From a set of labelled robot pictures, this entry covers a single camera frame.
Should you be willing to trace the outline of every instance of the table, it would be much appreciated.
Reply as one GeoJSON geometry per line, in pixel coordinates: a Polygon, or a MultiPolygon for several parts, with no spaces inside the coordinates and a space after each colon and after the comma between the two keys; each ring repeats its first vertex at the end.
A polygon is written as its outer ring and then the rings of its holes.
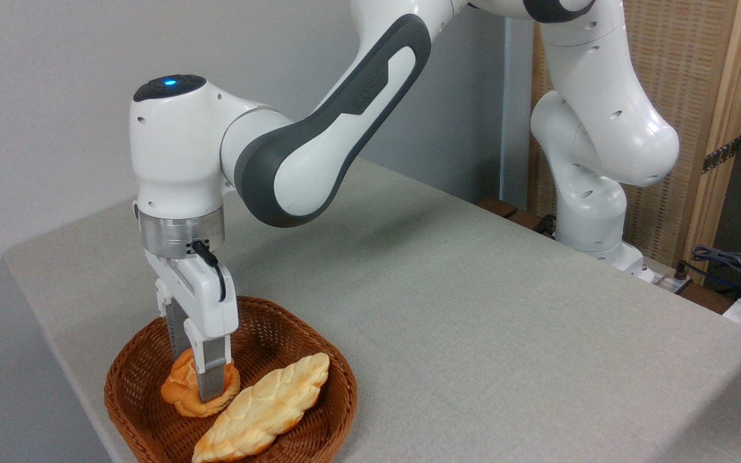
{"type": "MultiPolygon", "coordinates": [[[[345,355],[337,461],[741,461],[741,326],[472,204],[358,160],[319,219],[226,207],[217,254],[345,355]]],[[[105,373],[156,312],[129,203],[6,265],[114,461],[105,373]]]]}

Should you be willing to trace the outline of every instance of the bread roll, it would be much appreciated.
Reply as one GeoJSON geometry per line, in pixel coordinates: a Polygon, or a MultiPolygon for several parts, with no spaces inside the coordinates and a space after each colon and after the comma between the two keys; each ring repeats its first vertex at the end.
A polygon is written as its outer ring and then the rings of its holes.
{"type": "Polygon", "coordinates": [[[193,463],[235,461],[265,451],[314,406],[329,366],[330,357],[320,352],[273,370],[242,390],[197,442],[193,463]]]}
{"type": "Polygon", "coordinates": [[[177,358],[165,384],[162,384],[162,399],[173,404],[182,416],[205,418],[222,410],[239,392],[239,371],[233,361],[224,366],[224,392],[212,401],[203,404],[199,398],[194,350],[187,349],[177,358]]]}

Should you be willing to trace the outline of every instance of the wicker screen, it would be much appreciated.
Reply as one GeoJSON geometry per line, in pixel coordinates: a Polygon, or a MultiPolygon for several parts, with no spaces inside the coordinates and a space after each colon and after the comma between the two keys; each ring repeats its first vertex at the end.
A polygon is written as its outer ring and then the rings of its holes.
{"type": "MultiPolygon", "coordinates": [[[[735,0],[627,0],[630,56],[642,87],[679,132],[679,161],[650,188],[625,187],[625,240],[672,266],[682,253],[737,2],[735,0]]],[[[552,89],[537,32],[533,63],[535,104],[552,89]]],[[[544,153],[531,143],[530,210],[555,213],[556,190],[544,153]]]]}

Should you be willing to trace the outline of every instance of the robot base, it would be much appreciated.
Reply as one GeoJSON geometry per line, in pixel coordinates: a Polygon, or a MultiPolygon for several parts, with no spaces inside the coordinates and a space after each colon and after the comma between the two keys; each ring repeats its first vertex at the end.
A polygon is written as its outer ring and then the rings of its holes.
{"type": "Polygon", "coordinates": [[[620,242],[616,247],[601,252],[583,252],[636,278],[647,282],[654,281],[654,272],[646,266],[642,253],[625,242],[620,242]]]}
{"type": "Polygon", "coordinates": [[[691,284],[688,276],[677,278],[676,270],[643,257],[638,249],[625,242],[611,250],[585,254],[674,294],[681,293],[688,284],[691,284]]]}

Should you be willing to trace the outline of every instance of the wicker basket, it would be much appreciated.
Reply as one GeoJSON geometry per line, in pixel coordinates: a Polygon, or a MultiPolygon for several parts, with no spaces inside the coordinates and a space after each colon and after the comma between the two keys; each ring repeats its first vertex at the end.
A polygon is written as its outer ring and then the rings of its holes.
{"type": "MultiPolygon", "coordinates": [[[[306,355],[330,355],[329,377],[314,407],[267,451],[243,462],[326,462],[335,457],[356,415],[356,378],[344,356],[296,316],[270,301],[239,297],[233,359],[242,388],[306,355]]],[[[167,323],[153,320],[127,343],[105,382],[105,407],[139,461],[186,463],[215,416],[185,418],[161,398],[173,366],[167,323]]]]}

